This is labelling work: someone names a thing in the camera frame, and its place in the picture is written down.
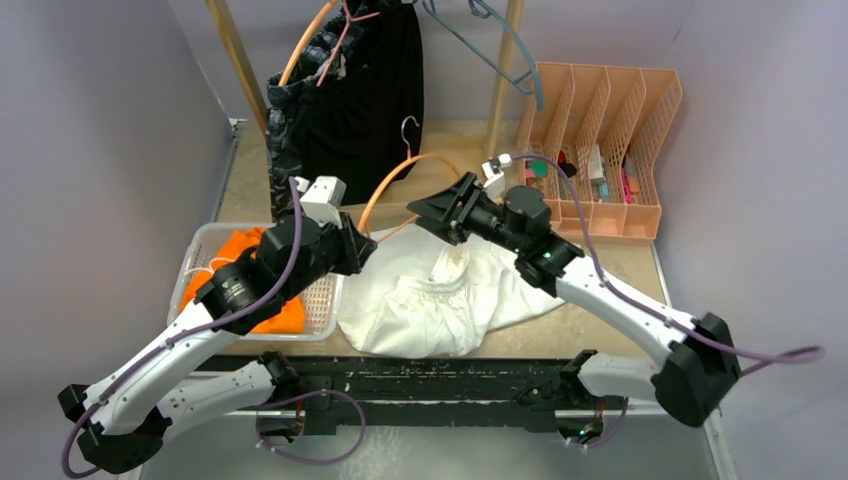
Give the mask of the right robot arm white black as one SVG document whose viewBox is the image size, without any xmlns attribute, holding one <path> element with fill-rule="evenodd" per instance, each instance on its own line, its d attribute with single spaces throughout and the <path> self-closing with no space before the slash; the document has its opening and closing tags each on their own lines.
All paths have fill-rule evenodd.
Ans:
<svg viewBox="0 0 848 480">
<path fill-rule="evenodd" d="M 583 308 L 645 351 L 646 361 L 595 353 L 564 376 L 561 392 L 576 407 L 600 396 L 658 403 L 689 427 L 702 426 L 741 376 L 727 323 L 663 305 L 605 272 L 592 256 L 550 226 L 542 194 L 527 186 L 492 200 L 467 173 L 448 189 L 408 204 L 417 224 L 452 244 L 476 235 L 515 254 L 521 278 Z"/>
</svg>

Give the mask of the orange shorts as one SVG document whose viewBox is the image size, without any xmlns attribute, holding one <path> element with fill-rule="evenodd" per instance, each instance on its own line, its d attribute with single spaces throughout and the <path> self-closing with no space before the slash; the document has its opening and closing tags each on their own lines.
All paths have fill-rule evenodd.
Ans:
<svg viewBox="0 0 848 480">
<path fill-rule="evenodd" d="M 213 259 L 216 266 L 193 269 L 179 314 L 207 307 L 211 319 L 233 333 L 302 333 L 305 308 L 284 287 L 297 247 L 279 247 L 274 236 L 264 236 L 267 232 L 263 227 L 235 231 Z"/>
</svg>

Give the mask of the grey-blue plastic hanger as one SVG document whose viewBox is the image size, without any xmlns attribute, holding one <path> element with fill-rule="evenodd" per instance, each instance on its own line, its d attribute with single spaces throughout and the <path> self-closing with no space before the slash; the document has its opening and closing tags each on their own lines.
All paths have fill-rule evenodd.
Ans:
<svg viewBox="0 0 848 480">
<path fill-rule="evenodd" d="M 508 90 L 524 96 L 531 106 L 540 111 L 547 103 L 543 82 L 536 58 L 521 34 L 525 5 L 522 1 L 467 1 L 465 9 L 473 19 L 495 30 L 497 45 L 484 47 L 479 39 L 448 18 L 448 13 L 437 1 L 423 1 L 423 12 L 469 53 L 479 59 L 494 75 L 490 111 L 506 105 Z"/>
</svg>

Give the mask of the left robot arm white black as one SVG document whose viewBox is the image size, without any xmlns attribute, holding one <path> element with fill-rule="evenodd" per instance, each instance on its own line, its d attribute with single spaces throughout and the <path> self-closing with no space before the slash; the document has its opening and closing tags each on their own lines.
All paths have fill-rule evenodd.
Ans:
<svg viewBox="0 0 848 480">
<path fill-rule="evenodd" d="M 291 363 L 266 352 L 240 369 L 192 386 L 186 377 L 220 350 L 330 274 L 362 271 L 376 242 L 349 215 L 319 224 L 294 213 L 219 267 L 175 320 L 124 366 L 58 396 L 73 429 L 64 451 L 78 450 L 92 472 L 122 474 L 168 441 L 243 408 L 284 409 L 308 392 Z"/>
</svg>

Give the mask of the pink plastic file organizer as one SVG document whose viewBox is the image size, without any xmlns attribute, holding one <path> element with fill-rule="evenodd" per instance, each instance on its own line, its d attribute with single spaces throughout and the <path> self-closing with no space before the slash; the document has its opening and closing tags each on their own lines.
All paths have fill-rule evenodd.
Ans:
<svg viewBox="0 0 848 480">
<path fill-rule="evenodd" d="M 654 165 L 683 99 L 673 69 L 539 62 L 546 106 L 527 100 L 515 140 L 550 162 L 536 179 L 552 228 L 575 241 L 647 245 L 662 215 Z"/>
</svg>

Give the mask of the white shorts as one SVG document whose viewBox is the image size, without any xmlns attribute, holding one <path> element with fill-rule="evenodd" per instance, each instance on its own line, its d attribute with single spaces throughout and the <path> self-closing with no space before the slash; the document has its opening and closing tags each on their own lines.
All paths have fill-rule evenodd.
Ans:
<svg viewBox="0 0 848 480">
<path fill-rule="evenodd" d="M 521 278 L 515 253 L 477 236 L 452 246 L 415 224 L 372 236 L 378 248 L 344 280 L 337 316 L 360 352 L 459 357 L 489 331 L 564 304 Z"/>
</svg>

